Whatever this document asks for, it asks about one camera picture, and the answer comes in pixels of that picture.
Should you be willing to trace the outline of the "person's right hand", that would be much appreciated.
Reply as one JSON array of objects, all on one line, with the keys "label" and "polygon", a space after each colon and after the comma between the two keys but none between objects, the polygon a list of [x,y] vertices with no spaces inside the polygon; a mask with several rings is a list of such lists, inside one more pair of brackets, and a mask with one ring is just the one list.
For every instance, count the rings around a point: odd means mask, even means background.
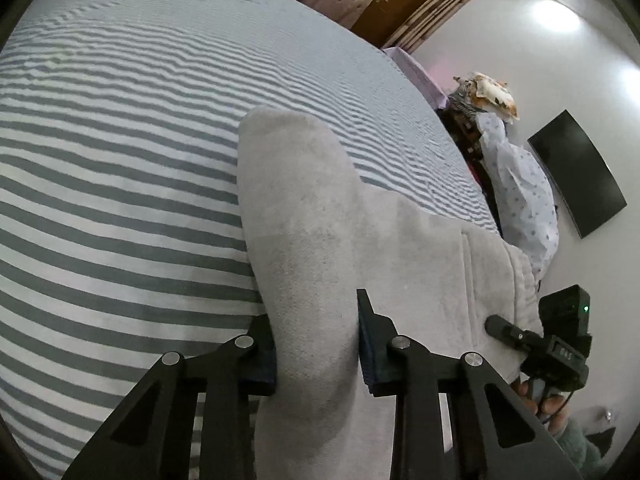
[{"label": "person's right hand", "polygon": [[570,420],[568,397],[562,394],[548,396],[543,401],[536,402],[528,396],[530,382],[514,380],[511,387],[525,404],[529,411],[533,412],[547,427],[553,437],[559,437]]}]

